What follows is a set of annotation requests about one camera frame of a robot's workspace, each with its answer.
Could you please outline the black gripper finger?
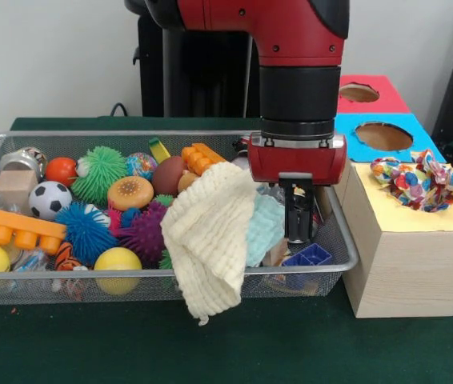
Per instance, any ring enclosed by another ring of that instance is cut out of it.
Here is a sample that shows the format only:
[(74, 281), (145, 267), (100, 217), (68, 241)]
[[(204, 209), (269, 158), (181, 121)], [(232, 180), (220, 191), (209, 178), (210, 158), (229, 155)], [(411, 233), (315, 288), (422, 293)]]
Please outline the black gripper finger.
[(294, 205), (294, 187), (291, 182), (284, 186), (285, 193), (285, 235), (288, 241), (297, 241), (297, 218)]
[(304, 191), (303, 209), (300, 220), (300, 236), (304, 242), (309, 242), (313, 234), (314, 191), (311, 182), (302, 184)]

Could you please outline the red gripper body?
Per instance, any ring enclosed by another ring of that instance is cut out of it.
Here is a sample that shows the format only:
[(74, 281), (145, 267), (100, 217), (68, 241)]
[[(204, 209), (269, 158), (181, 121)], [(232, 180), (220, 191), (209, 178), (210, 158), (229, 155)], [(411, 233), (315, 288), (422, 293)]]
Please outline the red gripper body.
[(339, 183), (347, 159), (347, 140), (341, 134), (311, 141), (281, 140), (253, 133), (248, 162), (256, 182), (277, 183), (306, 174), (319, 186)]

